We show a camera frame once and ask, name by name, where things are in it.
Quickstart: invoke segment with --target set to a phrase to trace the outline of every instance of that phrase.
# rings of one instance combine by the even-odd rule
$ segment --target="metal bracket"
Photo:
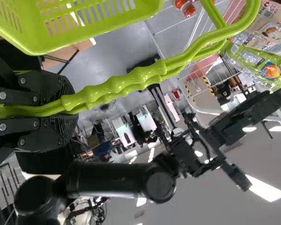
[[[20,132],[29,132],[39,128],[38,118],[0,120],[0,136]]]
[[[40,96],[34,92],[0,87],[0,104],[38,106],[40,105]]]

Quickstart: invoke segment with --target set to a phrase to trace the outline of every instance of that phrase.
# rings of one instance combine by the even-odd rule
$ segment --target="yellow black warning stripe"
[[[214,90],[211,88],[211,86],[210,86],[210,84],[209,84],[207,78],[206,78],[205,76],[202,76],[202,78],[203,78],[203,81],[205,82],[206,86],[209,88],[210,93],[211,93],[213,96],[215,96]]]
[[[196,104],[196,101],[193,99],[192,93],[189,91],[187,81],[185,81],[184,85],[185,85],[186,91],[188,92],[189,96],[192,98],[192,102],[194,102]]]

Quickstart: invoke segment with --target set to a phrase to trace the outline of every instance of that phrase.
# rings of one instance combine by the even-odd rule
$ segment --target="snack package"
[[[245,8],[234,22],[242,17],[244,11]],[[263,0],[253,23],[231,41],[281,56],[281,4]]]
[[[242,74],[271,90],[281,88],[281,56],[227,42],[221,55]]]

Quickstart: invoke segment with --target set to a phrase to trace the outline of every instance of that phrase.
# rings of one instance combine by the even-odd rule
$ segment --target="white machine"
[[[121,142],[123,143],[123,146],[125,148],[129,145],[136,143],[136,139],[134,138],[131,128],[128,124],[125,124],[123,122],[122,117],[118,117],[112,120],[111,122],[114,128],[116,129],[118,136],[121,139]]]
[[[141,128],[146,132],[149,130],[155,131],[157,126],[152,118],[151,113],[145,105],[142,105],[139,109],[139,113],[136,114],[137,120],[139,121]]]

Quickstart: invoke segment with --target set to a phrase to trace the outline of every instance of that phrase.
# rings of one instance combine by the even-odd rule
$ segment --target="black cylinder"
[[[144,196],[156,203],[168,201],[176,180],[157,164],[107,164],[74,161],[64,177],[69,197],[106,196],[136,198]]]

